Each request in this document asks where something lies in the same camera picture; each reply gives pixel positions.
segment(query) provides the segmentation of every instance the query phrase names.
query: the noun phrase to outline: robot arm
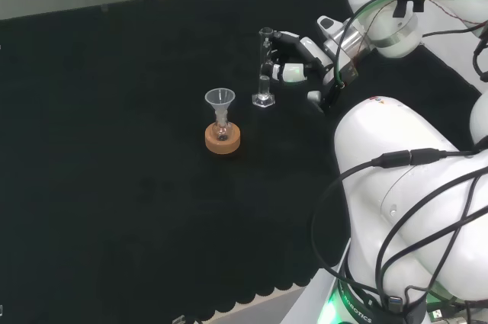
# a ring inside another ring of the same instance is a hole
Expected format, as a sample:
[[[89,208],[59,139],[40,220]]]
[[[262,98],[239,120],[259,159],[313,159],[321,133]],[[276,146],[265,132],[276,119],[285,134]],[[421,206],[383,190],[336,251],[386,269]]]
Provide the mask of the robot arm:
[[[349,0],[349,3],[353,11],[357,11],[370,1]],[[464,19],[467,27],[488,21],[486,0],[436,1]],[[403,18],[394,17],[396,7],[397,3],[393,0],[385,0],[384,5],[365,12],[353,23],[354,27],[367,28],[367,39],[371,45],[383,56],[391,58],[412,52],[422,38],[412,6],[407,6]],[[483,38],[487,27],[474,31],[474,34]],[[471,132],[475,142],[488,137],[487,110],[488,93],[477,102],[471,116]],[[344,117],[335,133],[335,149],[341,172],[360,164],[368,156],[373,158],[383,152],[416,147],[454,148],[418,114],[389,98],[375,98],[359,104]],[[363,172],[347,180],[344,186],[352,226],[348,263],[352,276],[361,283],[375,285],[373,267],[379,245],[396,221],[415,202],[438,186],[463,174],[463,171],[488,165],[487,158],[488,150],[472,159],[388,172]],[[470,212],[486,206],[487,188],[488,180],[481,178]],[[469,183],[453,188],[414,215],[392,241],[386,258],[457,220],[468,189]],[[461,299],[482,300],[488,297],[488,250],[479,239],[479,236],[488,236],[487,221],[487,217],[483,217],[461,230],[461,241],[454,244],[438,276],[437,281]],[[384,278],[387,294],[405,300],[404,290],[407,286],[426,287],[449,239],[450,236],[433,242],[393,265]],[[421,296],[422,293],[413,291],[410,298],[418,300]]]
[[[370,0],[349,0],[354,12]],[[488,20],[488,4],[485,0],[434,0],[452,10],[459,18],[464,19],[467,27]],[[412,52],[420,43],[422,35],[418,31],[417,18],[410,5],[404,18],[394,18],[397,3],[392,0],[384,8],[381,6],[362,15],[358,22],[369,28],[368,39],[385,57],[403,57]],[[474,31],[481,36],[483,28]]]

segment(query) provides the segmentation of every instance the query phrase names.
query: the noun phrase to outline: black tablecloth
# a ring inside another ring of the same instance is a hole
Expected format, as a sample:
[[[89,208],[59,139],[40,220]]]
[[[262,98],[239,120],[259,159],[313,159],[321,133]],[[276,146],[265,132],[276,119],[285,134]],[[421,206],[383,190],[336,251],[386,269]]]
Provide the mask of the black tablecloth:
[[[258,30],[316,38],[322,14],[345,20],[347,1],[142,0],[0,23],[2,322],[208,318],[307,284],[307,218],[337,172],[334,127],[366,97],[398,98],[470,146],[479,94],[424,48],[367,58],[326,116],[306,101],[312,82],[252,106]],[[236,93],[230,159],[204,146],[216,87]],[[340,199],[319,221],[334,264]]]

